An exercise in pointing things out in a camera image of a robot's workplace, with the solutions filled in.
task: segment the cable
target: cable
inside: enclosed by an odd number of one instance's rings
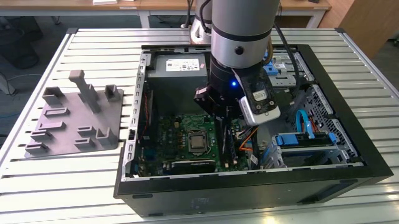
[[[41,74],[25,74],[25,75],[15,76],[15,77],[9,78],[7,81],[11,81],[11,80],[24,77],[24,76],[41,76]]]
[[[281,29],[279,28],[279,26],[277,26],[276,23],[275,23],[275,30],[279,33],[279,36],[280,36],[280,39],[283,41],[283,44],[284,44],[284,47],[285,47],[285,50],[287,50],[287,54],[289,56],[289,60],[292,62],[292,66],[294,66],[296,85],[295,85],[295,89],[294,89],[292,95],[295,97],[296,94],[298,94],[298,92],[299,92],[299,88],[300,88],[300,78],[299,78],[299,69],[298,69],[296,59],[294,57],[291,48],[289,48],[288,43],[287,43],[287,39],[285,39],[284,34],[281,32]]]
[[[243,136],[244,134],[247,134],[251,130],[252,130],[253,127],[249,127],[247,128],[247,130],[244,130],[240,134],[237,134],[237,136]]]
[[[264,59],[264,64],[268,64],[272,59],[273,59],[273,44],[272,44],[272,37],[269,37],[267,43],[267,58]]]
[[[11,115],[5,115],[5,116],[3,116],[3,117],[0,117],[0,119],[3,119],[3,118],[9,118],[9,117],[13,117],[13,116],[17,116],[20,113],[15,113],[15,114],[11,114]]]
[[[19,90],[15,89],[13,93],[11,93],[11,91],[9,91],[9,83],[8,83],[7,76],[3,74],[3,72],[0,72],[0,75],[4,77],[5,82],[7,82],[7,91],[8,91],[8,95],[9,95],[11,97],[15,97],[15,96],[17,95],[17,93],[19,93]]]
[[[191,16],[191,7],[192,7],[193,0],[187,0],[188,9],[187,9],[187,18],[184,22],[184,28],[188,28],[189,25],[189,16]]]
[[[205,22],[204,22],[204,7],[207,6],[207,4],[209,3],[209,1],[211,0],[207,0],[203,4],[201,4],[201,6],[200,6],[200,8],[199,8],[199,18],[200,18],[200,25],[201,25],[201,28],[204,29],[204,32],[207,33],[207,34],[209,34],[211,33],[211,29],[205,26]]]
[[[300,117],[304,120],[304,126],[302,126]],[[312,123],[307,117],[304,110],[298,110],[295,115],[295,125],[296,125],[296,131],[298,132],[306,132],[310,135],[310,139],[314,139],[314,129],[312,129]]]
[[[140,140],[144,137],[144,133],[147,131],[147,126],[148,126],[148,105],[147,105],[147,94],[145,93],[144,93],[144,110],[145,110],[145,127],[144,127],[143,132],[141,132]]]
[[[244,146],[245,142],[247,142],[248,139],[252,137],[253,133],[257,131],[257,128],[259,128],[259,127],[255,128],[255,130],[251,132],[251,134],[248,135],[248,137],[247,137],[245,140],[243,141],[241,145],[239,146],[239,150],[240,150],[240,151],[241,151],[241,149],[243,149],[243,146]]]

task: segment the black cable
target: black cable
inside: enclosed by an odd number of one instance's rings
[[[193,3],[193,0],[187,0],[188,9],[187,9],[187,18],[185,18],[185,22],[184,22],[184,28],[188,28],[188,25],[189,25],[192,3]]]
[[[279,2],[280,5],[280,17],[283,16],[283,6],[281,6],[281,1]]]
[[[0,75],[4,77],[4,79],[5,79],[5,82],[7,82],[7,91],[8,91],[8,95],[9,96],[12,96],[12,97],[15,97],[16,95],[17,95],[17,93],[19,93],[19,90],[17,89],[15,89],[15,91],[13,91],[13,93],[11,93],[11,91],[9,91],[9,83],[8,83],[8,79],[7,79],[7,76],[4,75],[4,73],[3,72],[0,72]]]
[[[205,26],[205,22],[204,22],[204,7],[207,6],[207,4],[209,3],[209,1],[211,0],[207,0],[203,4],[201,4],[201,6],[200,6],[200,8],[199,8],[199,18],[200,18],[200,25],[201,25],[201,28],[204,29],[204,32],[207,33],[207,34],[209,34],[211,33],[211,29]]]
[[[247,128],[247,130],[245,130],[241,134],[239,134],[237,136],[240,137],[240,136],[245,135],[248,132],[252,131],[253,127],[255,127],[255,126]]]
[[[287,50],[287,54],[289,56],[289,60],[292,62],[292,66],[294,66],[294,71],[295,71],[295,79],[296,79],[296,85],[295,85],[295,89],[292,91],[292,95],[294,97],[296,96],[298,92],[299,92],[299,88],[300,88],[300,78],[299,78],[299,69],[298,69],[298,64],[296,64],[296,59],[294,57],[294,54],[292,54],[292,50],[289,48],[289,45],[287,43],[287,39],[284,37],[284,34],[281,32],[281,29],[279,28],[277,24],[275,23],[275,30],[276,32],[279,33],[279,36],[280,36],[280,39],[283,41],[283,44],[284,44],[284,47],[285,47],[285,50]]]

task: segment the white metal table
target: white metal table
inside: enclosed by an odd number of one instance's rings
[[[396,176],[360,187],[323,204],[191,216],[140,218],[119,199],[113,184],[120,147],[111,151],[24,158],[35,130],[43,90],[76,91],[67,78],[85,70],[87,83],[124,90],[120,138],[128,116],[141,45],[188,44],[181,29],[80,29],[67,34],[0,150],[0,223],[398,223],[399,220],[399,100],[387,82],[346,34],[334,29],[284,29],[289,43],[310,44],[336,87]],[[280,44],[272,32],[275,44]]]

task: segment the metal frame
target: metal frame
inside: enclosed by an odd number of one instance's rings
[[[3,147],[1,147],[1,150],[0,150],[0,178],[3,177],[3,170],[5,168],[4,162],[8,161],[7,160],[7,158],[8,158],[7,156],[9,156],[8,151],[11,149],[11,145],[13,144],[13,141],[16,140],[17,133],[19,133],[19,131],[21,129],[21,124],[25,122],[27,116],[28,116],[29,112],[33,109],[32,105],[33,105],[36,99],[40,96],[40,92],[44,89],[44,84],[45,84],[45,82],[48,80],[48,76],[51,74],[51,71],[52,71],[52,69],[53,69],[53,67],[55,67],[55,65],[57,63],[59,58],[61,57],[61,55],[64,53],[65,47],[72,42],[73,37],[75,37],[75,34],[67,34],[64,36],[64,39],[63,39],[63,41],[60,43],[60,46],[59,46],[59,48],[57,48],[57,50],[55,52],[55,56],[52,57],[52,59],[51,59],[51,61],[48,63],[48,67],[47,67],[47,69],[45,69],[45,71],[43,73],[40,81],[39,81],[39,83],[36,85],[36,88],[35,88],[35,90],[32,92],[32,96],[33,97],[31,97],[29,100],[28,100],[28,102],[27,102],[27,105],[25,105],[25,107],[24,107],[24,109],[23,109],[23,111],[20,113],[19,119],[17,119],[15,125],[13,125],[13,128],[12,128],[11,132],[9,132],[9,137],[5,139],[5,142],[3,144]]]
[[[151,43],[145,43],[148,40],[143,38],[140,30],[151,31],[152,36],[153,33],[161,32],[161,36],[147,37],[151,39]],[[1,174],[7,177],[0,178],[0,222],[64,223],[68,220],[75,220],[79,223],[219,222],[236,224],[241,222],[291,223],[295,220],[296,223],[306,224],[396,223],[399,220],[399,129],[396,126],[399,101],[378,74],[371,73],[368,64],[366,64],[367,67],[364,66],[363,61],[367,57],[358,53],[356,46],[348,45],[347,39],[340,37],[334,29],[288,28],[283,29],[283,33],[288,43],[311,45],[383,159],[391,166],[395,176],[378,184],[354,189],[326,203],[300,207],[285,206],[143,219],[121,200],[112,198],[120,149],[105,153],[48,157],[43,160],[24,159],[24,150],[20,151],[21,147],[17,147],[17,144],[25,142],[28,136],[25,131],[31,130],[28,126],[36,124],[31,119],[40,115],[37,110],[40,91],[37,89],[48,84],[69,88],[63,80],[56,80],[57,76],[65,78],[65,73],[53,70],[60,67],[63,69],[71,67],[64,66],[65,64],[61,62],[73,59],[73,67],[80,69],[76,67],[79,64],[83,67],[88,66],[87,63],[77,63],[79,58],[83,58],[80,55],[100,55],[96,64],[108,64],[111,70],[95,68],[100,71],[88,73],[91,80],[96,81],[99,87],[111,83],[120,84],[121,80],[124,82],[128,80],[127,77],[129,79],[136,77],[136,71],[129,67],[128,69],[133,70],[132,74],[128,73],[128,70],[120,70],[116,73],[112,69],[121,67],[116,65],[121,64],[120,61],[139,60],[140,55],[136,52],[141,45],[167,44],[167,42],[169,42],[168,44],[189,43],[188,31],[184,34],[185,39],[169,37],[175,36],[177,30],[181,29],[80,29],[77,34],[85,34],[81,36],[89,36],[92,39],[83,40],[75,37],[73,41],[63,41],[63,52],[57,51],[56,61],[52,61],[45,76],[48,72],[52,74],[44,83],[37,85],[23,110],[23,118],[15,124],[7,143],[0,150],[0,169]],[[96,33],[96,36],[87,35],[92,32]],[[281,44],[275,31],[272,32],[272,41],[273,44]],[[133,94],[132,86],[124,88]],[[125,106],[123,115],[129,115],[129,108]],[[124,127],[128,127],[127,119],[128,117],[121,118]],[[127,132],[123,136],[121,139],[127,139]]]
[[[284,196],[284,192],[280,192],[281,188],[300,189],[295,197],[291,195],[294,201],[285,199],[285,205],[294,205],[295,203],[323,203],[355,187],[366,183],[376,183],[392,175],[310,46],[300,44],[291,46],[304,60],[307,68],[322,89],[323,93],[320,94],[323,94],[332,108],[334,116],[336,116],[335,119],[339,120],[351,138],[351,144],[362,155],[362,158],[354,158],[359,159],[354,160],[354,163],[363,161],[366,165],[323,170],[303,170],[299,168],[289,172],[275,172],[269,169],[249,170],[244,172],[244,175],[243,172],[224,172],[212,173],[212,175],[165,175],[155,177],[139,177],[133,175],[127,178],[124,165],[127,161],[132,161],[133,163],[133,161],[137,160],[137,155],[141,153],[136,150],[136,141],[129,141],[124,147],[124,153],[120,155],[121,159],[117,169],[115,195],[117,198],[124,199],[124,202],[136,209],[140,216],[177,215],[195,213],[196,211],[213,212],[217,210],[236,210],[237,208],[252,209],[256,206],[281,206],[283,204],[280,204],[279,200],[273,200],[273,196]],[[184,54],[184,52],[187,52],[187,54],[203,53],[204,50],[196,50],[196,48],[205,49],[208,47],[208,45],[144,46],[137,77],[143,77],[144,64],[149,66],[143,58],[147,57],[147,55]],[[273,48],[283,48],[283,46],[275,45]],[[136,91],[133,104],[136,113],[132,115],[133,125],[139,123],[136,118],[139,117],[141,107],[141,88],[136,88]],[[136,127],[132,126],[132,130],[137,133]],[[249,198],[256,198],[257,194],[255,192],[259,190],[259,186],[272,191],[273,195],[263,194],[269,196],[267,200],[264,199],[263,202],[253,200],[251,203],[247,202],[245,206],[240,207],[241,202],[233,199],[236,190],[243,189],[243,194],[247,194]],[[303,193],[310,187],[315,188],[315,192],[312,193],[310,191]],[[197,207],[200,207],[200,209],[187,208],[189,200],[195,201],[195,198],[203,198],[204,196],[208,197],[207,200],[211,202],[208,205],[199,203]]]

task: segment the blue latch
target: blue latch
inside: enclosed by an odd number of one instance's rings
[[[298,145],[298,139],[295,134],[283,134],[280,136],[283,138],[284,145]]]
[[[335,144],[338,142],[335,134],[334,133],[328,133],[328,137],[330,137],[332,143]]]
[[[283,144],[281,136],[275,137],[276,145],[280,146]]]
[[[279,74],[279,70],[275,69],[272,61],[265,66],[263,66],[263,69],[269,76],[275,76]]]

